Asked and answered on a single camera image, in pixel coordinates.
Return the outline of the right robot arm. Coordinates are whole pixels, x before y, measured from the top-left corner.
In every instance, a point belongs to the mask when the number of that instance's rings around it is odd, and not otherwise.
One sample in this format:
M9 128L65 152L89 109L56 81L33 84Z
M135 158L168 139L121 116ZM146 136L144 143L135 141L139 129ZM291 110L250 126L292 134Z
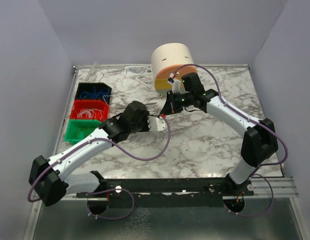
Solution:
M197 73L188 73L181 79L171 75L167 82L172 89L167 92L161 114L173 115L193 106L217 117L242 137L241 160L227 175L230 184L243 184L278 150L274 124L270 119L259 120L250 116L220 97L217 91L205 90Z

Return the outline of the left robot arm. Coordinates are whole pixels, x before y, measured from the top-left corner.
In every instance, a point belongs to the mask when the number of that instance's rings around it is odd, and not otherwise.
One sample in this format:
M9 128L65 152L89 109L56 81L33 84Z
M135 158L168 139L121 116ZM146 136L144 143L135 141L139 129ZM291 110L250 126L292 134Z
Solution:
M94 192L103 177L95 171L75 175L74 170L95 155L125 141L131 134L158 132L165 128L161 117L151 115L143 103L133 101L123 113L106 119L69 149L49 158L36 157L29 176L31 191L36 192L47 207L66 195Z

